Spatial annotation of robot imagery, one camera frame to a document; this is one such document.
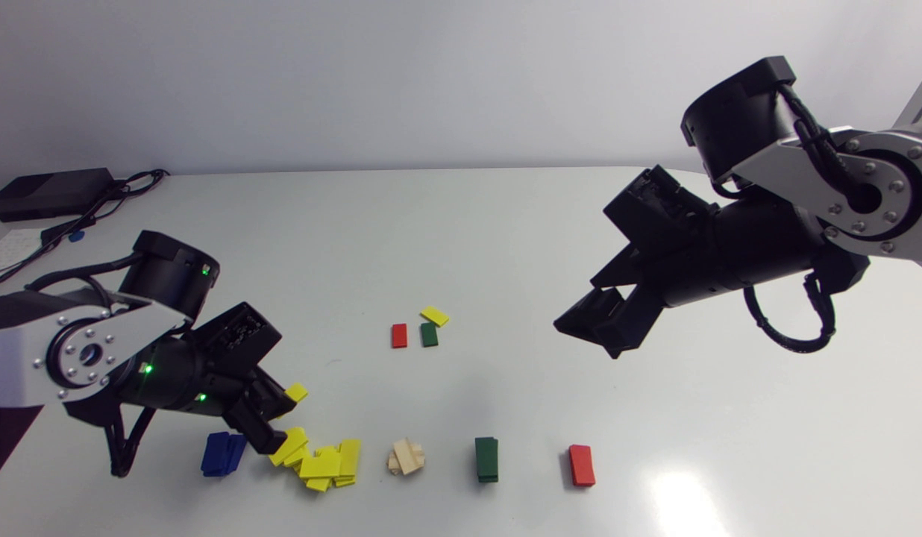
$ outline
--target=wooden block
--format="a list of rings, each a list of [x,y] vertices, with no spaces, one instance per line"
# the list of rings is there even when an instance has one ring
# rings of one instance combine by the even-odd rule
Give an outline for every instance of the wooden block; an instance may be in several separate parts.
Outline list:
[[[290,453],[289,456],[283,461],[283,465],[289,467],[296,467],[301,464],[302,459],[308,459],[312,456],[312,453],[308,451],[308,442],[305,442],[299,449]]]
[[[389,472],[392,472],[396,476],[401,475],[401,467],[398,465],[398,458],[395,456],[394,451],[389,453],[387,466],[389,466]]]
[[[436,347],[438,345],[438,330],[434,323],[421,323],[421,346]]]
[[[417,459],[414,458],[414,452],[411,451],[411,442],[409,442],[409,439],[400,439],[400,441],[394,443],[394,451],[398,459],[398,465],[401,467],[401,471],[404,475],[407,476],[411,472],[421,468],[421,466],[418,465]]]
[[[342,465],[339,467],[339,476],[355,477],[358,473],[358,456],[362,451],[362,441],[359,439],[344,439],[339,445],[339,455]]]
[[[477,456],[477,480],[482,483],[497,483],[498,439],[494,436],[474,439],[474,452]]]
[[[414,459],[419,466],[424,466],[424,451],[421,449],[420,443],[411,442],[411,453],[414,453]]]
[[[574,474],[574,486],[594,486],[594,461],[591,458],[589,445],[572,445],[571,473]]]
[[[423,310],[421,310],[421,316],[427,320],[430,320],[434,324],[438,325],[438,327],[445,326],[445,323],[447,323],[448,320],[451,320],[451,317],[448,317],[446,314],[441,313],[434,306],[428,306],[427,308],[424,308]]]
[[[407,324],[392,325],[392,349],[407,347]]]
[[[318,490],[318,492],[326,492],[328,487],[332,485],[332,478],[318,478],[305,480],[305,486],[312,490]]]
[[[335,451],[335,447],[322,447],[315,452],[315,456],[301,460],[298,476],[301,479],[337,478],[341,467],[342,456]]]
[[[308,390],[296,382],[288,387],[288,390],[285,390],[285,395],[288,395],[292,401],[299,402],[305,398],[305,395],[308,395]]]
[[[308,436],[305,436],[305,430],[301,427],[292,427],[285,431],[285,435],[285,442],[279,446],[276,452],[269,455],[273,465],[281,465],[287,456],[308,443]]]

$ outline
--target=blue block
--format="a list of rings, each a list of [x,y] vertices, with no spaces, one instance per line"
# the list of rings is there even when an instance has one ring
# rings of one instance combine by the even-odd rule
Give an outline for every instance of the blue block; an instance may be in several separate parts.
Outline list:
[[[229,435],[229,443],[226,453],[226,474],[231,474],[239,468],[239,460],[242,459],[242,452],[245,450],[246,439],[243,435]]]
[[[202,475],[225,475],[229,467],[229,433],[213,433],[206,438],[206,451],[202,454]]]

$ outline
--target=yellow block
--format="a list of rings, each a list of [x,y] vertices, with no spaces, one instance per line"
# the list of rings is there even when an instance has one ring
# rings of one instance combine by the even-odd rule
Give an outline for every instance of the yellow block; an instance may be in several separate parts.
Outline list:
[[[305,442],[303,446],[291,452],[291,454],[285,458],[283,465],[289,467],[298,466],[302,459],[308,459],[309,456],[312,456],[312,454],[308,451],[308,442]]]
[[[285,431],[285,434],[288,435],[285,442],[279,446],[276,452],[269,455],[273,465],[281,465],[287,456],[308,443],[308,436],[305,436],[305,430],[301,427],[292,427]]]
[[[312,490],[318,490],[318,492],[326,492],[331,483],[332,478],[318,478],[307,480],[305,486]]]
[[[358,455],[362,451],[362,441],[359,439],[344,439],[339,445],[339,454],[342,455],[342,466],[339,476],[354,477],[358,473]]]
[[[447,323],[448,320],[451,320],[451,317],[441,313],[440,310],[434,306],[428,306],[427,308],[421,310],[421,316],[440,327],[445,326],[445,323]]]
[[[318,449],[315,456],[301,460],[298,476],[301,479],[337,478],[341,467],[342,456],[334,446],[327,446]]]
[[[301,384],[296,382],[288,387],[288,390],[285,390],[285,395],[288,395],[294,402],[299,402],[305,398],[305,395],[308,395],[308,390]]]

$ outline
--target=black cable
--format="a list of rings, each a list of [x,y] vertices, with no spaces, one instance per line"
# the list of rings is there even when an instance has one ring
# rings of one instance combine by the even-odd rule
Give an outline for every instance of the black cable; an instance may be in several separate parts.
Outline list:
[[[123,201],[126,201],[127,199],[128,199],[128,198],[120,198],[120,200],[118,201],[118,203],[116,204],[116,206],[112,208],[112,210],[108,210],[107,212],[105,212],[105,213],[103,213],[103,214],[101,214],[101,215],[98,215],[98,216],[96,217],[96,220],[103,220],[103,218],[106,218],[106,217],[112,215],[114,212],[116,212],[116,210],[117,210],[118,208],[121,207],[121,205],[123,205]]]
[[[116,419],[110,426],[104,428],[106,432],[107,448],[110,449],[110,473],[118,478],[125,478],[130,475],[130,469],[133,467],[133,461],[137,457],[139,441],[143,438],[143,433],[153,421],[153,415],[157,410],[155,408],[144,407],[139,413],[137,423],[130,431],[130,438],[123,438],[123,415],[116,411]]]
[[[725,186],[717,183],[717,181],[710,180],[710,186],[713,187],[713,191],[723,196],[724,198],[729,198],[730,200],[738,200],[739,198],[745,197],[744,191],[730,192]]]
[[[793,128],[819,177],[822,177],[833,190],[845,196],[854,210],[873,208],[871,205],[876,202],[863,193],[858,181],[849,173],[849,167],[836,151],[829,131],[816,122],[809,108],[806,108],[791,86],[780,84],[777,91],[783,96],[792,113],[798,117],[793,122]]]
[[[113,308],[113,299],[110,299],[110,293],[106,292],[106,289],[103,289],[103,286],[96,281],[96,278],[92,276],[80,276],[78,279],[83,280],[83,282],[88,283],[100,297],[100,306],[105,307],[107,310]]]
[[[27,290],[41,290],[48,288],[55,283],[68,280],[70,278],[84,278],[85,276],[94,276],[97,274],[102,274],[104,272],[113,272],[119,271],[120,269],[126,269],[127,266],[133,265],[135,262],[139,261],[144,254],[142,252],[135,251],[126,257],[117,259],[116,261],[109,261],[106,263],[99,263],[96,265],[86,265],[86,266],[76,266],[76,268],[67,268],[65,271],[56,271],[48,274],[44,274],[34,281],[28,283],[24,286],[24,289]]]
[[[835,333],[835,308],[832,305],[832,296],[819,289],[818,281],[819,279],[816,278],[815,272],[812,272],[806,275],[806,282],[803,283],[804,288],[806,288],[806,295],[809,296],[809,302],[812,303],[812,309],[819,314],[819,319],[822,320],[822,329],[819,330],[819,337],[816,337],[816,339],[793,339],[792,337],[784,336],[775,327],[772,327],[769,320],[762,314],[759,302],[756,299],[756,292],[752,286],[743,289],[743,298],[747,302],[750,314],[756,320],[756,326],[761,327],[762,332],[765,332],[769,339],[774,340],[784,349],[795,353],[815,353],[828,345]]]

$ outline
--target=white table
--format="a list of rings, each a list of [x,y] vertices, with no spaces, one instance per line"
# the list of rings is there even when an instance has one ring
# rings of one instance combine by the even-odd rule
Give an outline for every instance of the white table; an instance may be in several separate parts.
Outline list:
[[[313,446],[362,439],[358,485],[309,492],[251,450],[203,478],[206,435],[225,425],[175,412],[117,480],[103,432],[48,407],[0,473],[0,537],[922,535],[922,269],[874,260],[836,297],[819,354],[776,347],[731,293],[667,310],[610,360],[551,323],[625,244],[601,210],[637,173],[168,178],[4,292],[121,257],[144,228],[203,249],[222,275],[201,320],[246,300],[281,331],[263,367],[311,395],[278,424]],[[801,281],[760,296],[776,326],[812,337]],[[428,305],[451,322],[422,349]],[[389,347],[397,322],[404,350]],[[409,478],[385,469],[402,436],[427,454]],[[475,436],[499,438],[499,483],[477,482]],[[571,443],[593,446],[593,489],[569,485]]]

